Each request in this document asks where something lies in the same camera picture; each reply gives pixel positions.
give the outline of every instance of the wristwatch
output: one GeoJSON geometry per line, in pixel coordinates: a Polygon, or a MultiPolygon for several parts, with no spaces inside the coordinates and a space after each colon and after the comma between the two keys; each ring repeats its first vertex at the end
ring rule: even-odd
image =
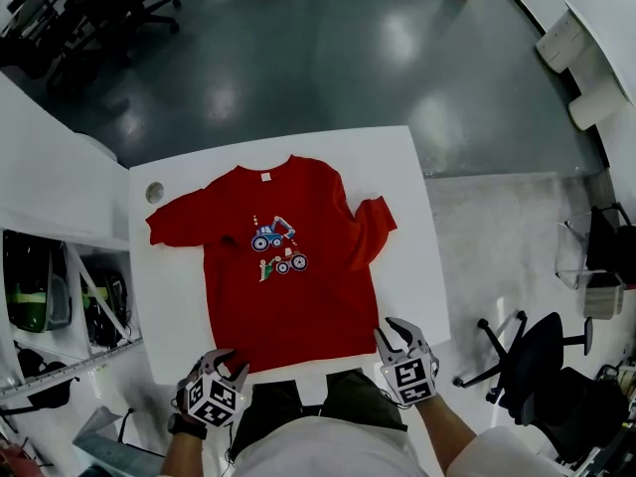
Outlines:
{"type": "Polygon", "coordinates": [[[200,422],[188,422],[181,413],[173,413],[168,419],[168,432],[172,434],[186,433],[205,440],[208,436],[208,429],[200,422]]]}

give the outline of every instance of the chair base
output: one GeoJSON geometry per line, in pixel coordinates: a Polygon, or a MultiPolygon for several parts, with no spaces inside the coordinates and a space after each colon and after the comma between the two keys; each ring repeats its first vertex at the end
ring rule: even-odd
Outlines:
{"type": "Polygon", "coordinates": [[[181,9],[183,6],[181,0],[160,0],[148,7],[140,6],[130,12],[130,15],[126,19],[126,23],[123,25],[123,40],[121,40],[120,45],[115,49],[115,55],[118,56],[118,60],[123,67],[127,68],[130,66],[130,59],[128,58],[127,52],[130,48],[132,38],[137,32],[137,29],[139,29],[142,25],[146,23],[166,24],[170,26],[168,30],[171,34],[177,34],[180,31],[179,24],[174,18],[153,14],[154,11],[170,3],[177,10],[181,9]]]}
{"type": "MultiPolygon", "coordinates": [[[[528,315],[526,315],[525,311],[519,311],[517,313],[517,319],[521,320],[521,325],[519,329],[517,330],[517,334],[515,335],[513,346],[523,337],[524,331],[526,330],[526,324],[528,322],[528,315]]],[[[477,322],[477,327],[479,327],[481,330],[486,332],[486,335],[488,336],[490,343],[493,345],[493,347],[495,348],[497,352],[497,355],[499,356],[500,362],[496,364],[495,366],[493,366],[488,371],[482,373],[481,375],[475,377],[472,380],[469,380],[468,382],[464,382],[461,378],[455,377],[452,380],[452,384],[461,389],[468,389],[469,387],[473,387],[474,385],[477,385],[481,382],[484,382],[490,378],[493,378],[499,375],[499,373],[501,373],[501,361],[503,361],[508,355],[504,347],[501,345],[501,343],[497,339],[497,336],[495,336],[495,333],[492,331],[492,329],[488,325],[487,320],[485,320],[484,318],[480,319],[477,322]]],[[[500,388],[496,387],[488,392],[486,399],[489,402],[496,402],[499,399],[500,394],[501,394],[500,388]]]]}

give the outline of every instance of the cable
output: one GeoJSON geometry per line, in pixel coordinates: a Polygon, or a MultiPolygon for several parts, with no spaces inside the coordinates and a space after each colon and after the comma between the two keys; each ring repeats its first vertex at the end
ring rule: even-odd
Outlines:
{"type": "Polygon", "coordinates": [[[228,450],[226,450],[226,462],[228,463],[228,467],[221,474],[221,477],[225,477],[225,475],[228,472],[228,470],[230,470],[230,467],[231,466],[235,466],[235,463],[233,462],[232,458],[230,457],[230,450],[232,449],[232,445],[234,443],[233,438],[232,438],[232,427],[233,426],[234,426],[234,421],[232,421],[232,422],[230,422],[228,424],[228,427],[230,428],[230,446],[228,447],[228,450]]]}
{"type": "Polygon", "coordinates": [[[391,404],[394,404],[395,406],[397,406],[399,409],[409,409],[412,407],[412,404],[410,404],[409,406],[404,406],[403,404],[400,404],[397,401],[394,401],[394,399],[391,397],[391,394],[389,394],[388,391],[385,391],[384,389],[380,389],[380,394],[382,394],[382,396],[391,404]]]}

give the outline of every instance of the metal rod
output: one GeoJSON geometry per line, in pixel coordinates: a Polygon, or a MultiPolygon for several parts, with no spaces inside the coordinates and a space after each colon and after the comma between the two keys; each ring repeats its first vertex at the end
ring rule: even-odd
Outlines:
{"type": "Polygon", "coordinates": [[[77,375],[81,375],[86,371],[101,366],[113,357],[116,357],[117,355],[120,355],[121,353],[130,350],[140,345],[141,343],[142,339],[139,338],[130,343],[126,343],[123,346],[115,348],[114,350],[103,352],[91,359],[83,360],[81,362],[78,362],[77,364],[67,366],[66,368],[58,371],[52,371],[44,375],[39,375],[34,380],[31,380],[18,387],[3,389],[0,391],[0,402],[6,402],[10,399],[19,398],[21,396],[30,396],[31,394],[38,393],[39,391],[44,391],[50,387],[56,386],[57,384],[66,382],[67,380],[75,378],[77,375]]]}
{"type": "Polygon", "coordinates": [[[99,293],[99,291],[97,290],[97,287],[95,286],[95,283],[92,281],[92,278],[90,277],[90,274],[88,273],[88,270],[86,270],[86,267],[84,266],[83,261],[81,261],[81,257],[80,257],[80,254],[78,253],[78,249],[75,247],[74,244],[70,242],[67,242],[66,246],[67,246],[67,249],[69,250],[69,255],[71,256],[71,259],[78,266],[79,274],[81,275],[84,282],[88,286],[90,293],[92,293],[92,295],[95,297],[95,300],[97,301],[97,304],[99,304],[99,307],[101,307],[101,309],[103,309],[103,312],[106,313],[106,316],[115,326],[115,329],[117,329],[117,332],[121,334],[121,337],[125,341],[130,341],[130,336],[128,336],[128,333],[126,332],[126,330],[123,328],[121,323],[119,323],[119,320],[117,320],[117,317],[110,310],[110,308],[108,307],[108,304],[106,304],[106,301],[101,296],[101,293],[99,293]]]}

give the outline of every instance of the dark shorts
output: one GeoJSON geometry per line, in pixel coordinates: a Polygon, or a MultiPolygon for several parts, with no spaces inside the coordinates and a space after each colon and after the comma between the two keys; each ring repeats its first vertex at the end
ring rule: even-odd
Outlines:
{"type": "Polygon", "coordinates": [[[406,431],[398,407],[362,370],[329,375],[327,390],[323,404],[303,406],[293,381],[254,386],[251,405],[240,420],[230,448],[230,459],[234,461],[242,450],[281,425],[311,415],[406,431]]]}

